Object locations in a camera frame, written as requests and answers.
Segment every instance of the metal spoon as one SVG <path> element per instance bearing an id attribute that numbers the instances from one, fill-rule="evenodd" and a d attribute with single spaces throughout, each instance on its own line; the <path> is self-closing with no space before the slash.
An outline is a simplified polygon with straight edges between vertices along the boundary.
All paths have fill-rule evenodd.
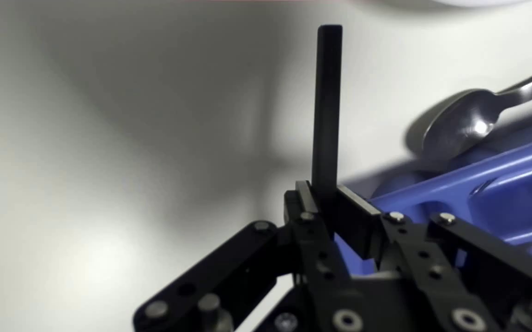
<path id="1" fill-rule="evenodd" d="M 423 160 L 445 164 L 484 140 L 503 110 L 532 99 L 532 77 L 495 94 L 458 92 L 431 107 L 408 133 L 407 145 Z"/>

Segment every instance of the black rod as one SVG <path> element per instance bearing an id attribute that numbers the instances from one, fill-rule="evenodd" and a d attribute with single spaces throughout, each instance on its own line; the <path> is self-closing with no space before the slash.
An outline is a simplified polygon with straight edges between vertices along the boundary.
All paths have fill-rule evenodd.
<path id="1" fill-rule="evenodd" d="M 322 26 L 318 31 L 318 77 L 312 188 L 316 199 L 329 201 L 338 177 L 342 26 Z"/>

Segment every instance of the blue plastic container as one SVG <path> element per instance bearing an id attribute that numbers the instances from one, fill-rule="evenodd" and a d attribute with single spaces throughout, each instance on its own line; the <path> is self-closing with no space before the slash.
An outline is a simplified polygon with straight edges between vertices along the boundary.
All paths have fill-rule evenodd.
<path id="1" fill-rule="evenodd" d="M 453 212 L 512 245 L 532 247 L 532 142 L 517 140 L 508 151 L 475 149 L 456 164 L 432 177 L 412 171 L 384 179 L 370 199 L 418 223 L 434 212 Z M 351 273 L 373 271 L 342 239 L 338 245 Z"/>

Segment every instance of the white wall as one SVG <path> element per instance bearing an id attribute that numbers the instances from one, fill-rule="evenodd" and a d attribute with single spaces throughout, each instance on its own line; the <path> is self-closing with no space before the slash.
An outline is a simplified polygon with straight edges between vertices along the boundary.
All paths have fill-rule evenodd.
<path id="1" fill-rule="evenodd" d="M 456 88 L 532 73 L 532 2 L 0 0 L 0 330 L 133 310 L 309 177 L 316 26 L 347 26 L 342 177 Z"/>

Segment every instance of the black metal bracket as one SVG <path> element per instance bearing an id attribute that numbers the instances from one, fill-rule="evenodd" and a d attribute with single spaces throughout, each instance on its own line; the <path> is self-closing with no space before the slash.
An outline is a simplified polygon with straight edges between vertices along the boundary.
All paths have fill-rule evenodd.
<path id="1" fill-rule="evenodd" d="M 312 182 L 285 193 L 285 225 L 253 221 L 135 311 L 137 332 L 235 330 L 294 287 L 264 332 L 532 330 L 532 256 L 453 214 L 412 223 L 336 184 L 342 27 L 320 27 Z M 342 236 L 377 273 L 353 278 Z"/>

